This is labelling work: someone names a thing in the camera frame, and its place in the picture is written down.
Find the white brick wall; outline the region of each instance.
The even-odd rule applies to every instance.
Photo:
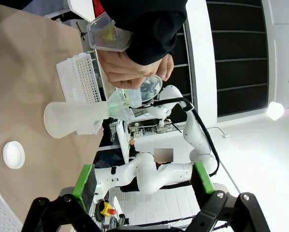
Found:
[[[174,163],[189,163],[189,153],[193,149],[178,131],[137,138],[135,147],[137,151],[151,152],[152,154],[154,148],[173,148]],[[231,194],[238,195],[222,167],[212,180],[226,185]],[[131,225],[185,218],[195,215],[199,211],[191,186],[162,189],[152,195],[143,195],[140,192],[123,193],[116,188],[110,194],[117,196],[123,212],[130,218]],[[189,224],[190,221],[191,219],[178,221],[171,225],[182,226]]]

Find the plastic basket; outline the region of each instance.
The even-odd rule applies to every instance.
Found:
[[[90,54],[80,53],[56,65],[66,102],[92,104],[101,97]],[[77,134],[97,134],[102,120],[76,130]]]

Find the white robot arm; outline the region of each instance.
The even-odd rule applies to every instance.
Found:
[[[205,134],[207,131],[204,125],[202,127],[199,125],[198,121],[202,123],[201,119],[195,118],[198,115],[195,113],[193,105],[182,101],[182,98],[182,94],[175,86],[167,86],[160,92],[159,101],[157,101],[164,103],[153,104],[147,108],[147,111],[155,118],[165,119],[171,114],[172,108],[177,103],[184,109],[187,120],[183,129],[183,136],[194,147],[189,156],[191,162],[188,164],[165,164],[157,170],[153,155],[141,153],[125,165],[95,169],[97,186],[94,201],[104,198],[110,188],[130,184],[135,177],[137,177],[138,189],[143,194],[152,194],[165,185],[189,181],[193,163],[199,161],[203,162],[208,173],[216,173],[219,159],[210,136]],[[211,148],[213,148],[214,156],[211,154]]]

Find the white wall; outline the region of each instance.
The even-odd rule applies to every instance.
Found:
[[[213,40],[206,0],[189,0],[187,19],[193,47],[198,113],[207,126],[216,124],[217,92]]]
[[[192,146],[183,139],[182,134],[178,131],[137,138],[135,147],[138,151],[151,152],[152,154],[154,148],[173,148],[174,163],[189,163],[189,153],[192,150]],[[212,180],[226,185],[231,194],[238,195],[235,186],[222,167]],[[123,212],[130,218],[132,225],[185,218],[195,215],[199,211],[191,186],[162,189],[153,195],[143,195],[139,192],[123,193],[119,188],[116,188],[113,194],[117,196]],[[179,221],[175,226],[187,225],[190,221]]]
[[[269,47],[269,101],[289,107],[289,0],[262,0]]]
[[[272,232],[289,231],[289,109],[263,119],[211,130],[217,151],[240,191],[256,195]]]

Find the screw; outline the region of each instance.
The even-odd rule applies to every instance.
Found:
[[[246,201],[248,201],[250,199],[250,196],[249,195],[243,195],[243,199],[245,199]]]
[[[218,192],[218,193],[217,193],[217,197],[218,197],[218,198],[223,198],[223,197],[224,197],[224,194],[223,194],[222,192]]]
[[[45,202],[45,200],[39,200],[38,203],[39,203],[39,205],[44,205],[46,202]]]
[[[63,197],[63,200],[64,200],[65,202],[70,202],[70,201],[71,201],[71,198],[70,198],[69,196],[64,196],[64,197]]]

